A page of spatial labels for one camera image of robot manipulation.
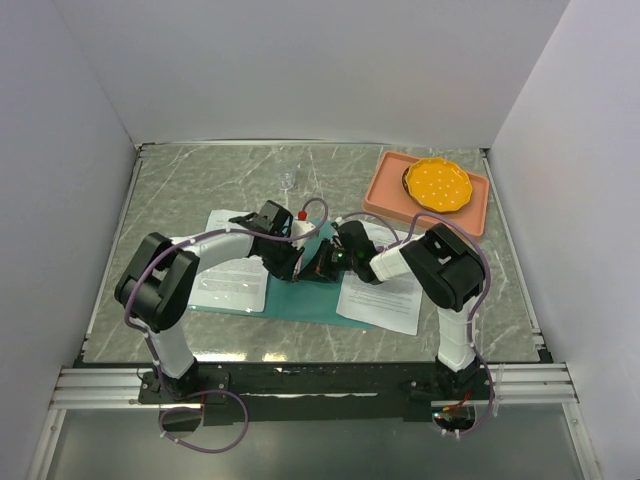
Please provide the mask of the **printed paper sheet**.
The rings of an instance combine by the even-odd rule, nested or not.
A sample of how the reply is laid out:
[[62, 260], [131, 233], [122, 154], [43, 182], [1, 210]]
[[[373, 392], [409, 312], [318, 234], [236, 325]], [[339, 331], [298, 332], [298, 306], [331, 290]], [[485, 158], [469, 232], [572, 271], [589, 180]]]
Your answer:
[[416, 336], [423, 290], [410, 275], [379, 285], [361, 281], [353, 272], [342, 277], [336, 313], [396, 333]]
[[205, 230], [219, 231], [190, 247], [199, 257], [188, 305], [192, 309], [261, 313], [268, 273], [261, 260], [249, 255], [255, 237], [230, 222], [238, 211], [213, 210]]

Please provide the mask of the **teal file folder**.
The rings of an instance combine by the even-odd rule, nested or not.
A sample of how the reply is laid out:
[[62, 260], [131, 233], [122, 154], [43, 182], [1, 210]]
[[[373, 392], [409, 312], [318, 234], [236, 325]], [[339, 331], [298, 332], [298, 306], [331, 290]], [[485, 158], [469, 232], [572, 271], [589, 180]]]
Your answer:
[[189, 305], [187, 309], [190, 312], [217, 312], [273, 320], [367, 328], [366, 323], [349, 320], [336, 313], [340, 289], [340, 282], [287, 283], [268, 273], [265, 307], [261, 313], [247, 314], [231, 310], [192, 309]]

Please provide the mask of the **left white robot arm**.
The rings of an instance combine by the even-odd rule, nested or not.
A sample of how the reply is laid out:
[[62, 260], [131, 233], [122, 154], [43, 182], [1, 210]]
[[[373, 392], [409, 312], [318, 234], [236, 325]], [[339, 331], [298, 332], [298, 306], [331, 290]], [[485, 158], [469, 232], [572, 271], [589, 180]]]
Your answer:
[[143, 334], [162, 389], [190, 400], [200, 386], [199, 364], [180, 324], [196, 276], [229, 261], [257, 257], [274, 277], [291, 281], [315, 225], [268, 201], [259, 212], [184, 239], [158, 232], [144, 237], [114, 289], [125, 323]]

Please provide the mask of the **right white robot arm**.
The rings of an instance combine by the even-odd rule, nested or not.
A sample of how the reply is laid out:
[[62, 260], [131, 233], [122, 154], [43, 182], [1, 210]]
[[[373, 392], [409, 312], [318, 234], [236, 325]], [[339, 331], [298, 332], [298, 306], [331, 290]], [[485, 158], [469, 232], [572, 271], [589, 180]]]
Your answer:
[[320, 242], [299, 278], [333, 283], [352, 272], [369, 285], [405, 275], [417, 281], [438, 313], [439, 347], [429, 388], [452, 399], [471, 390], [480, 369], [474, 317], [487, 279], [479, 255], [442, 223], [385, 250], [376, 247], [359, 221], [333, 228], [335, 234]]

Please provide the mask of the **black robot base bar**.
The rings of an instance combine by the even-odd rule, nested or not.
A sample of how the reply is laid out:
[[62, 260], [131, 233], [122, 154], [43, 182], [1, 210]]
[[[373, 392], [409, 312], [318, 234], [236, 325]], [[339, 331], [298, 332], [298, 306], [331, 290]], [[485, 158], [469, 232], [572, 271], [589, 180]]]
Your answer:
[[138, 401], [162, 412], [186, 408], [206, 426], [251, 422], [369, 420], [429, 422], [438, 403], [489, 401], [479, 362], [453, 372], [441, 362], [201, 363], [183, 380], [141, 378]]

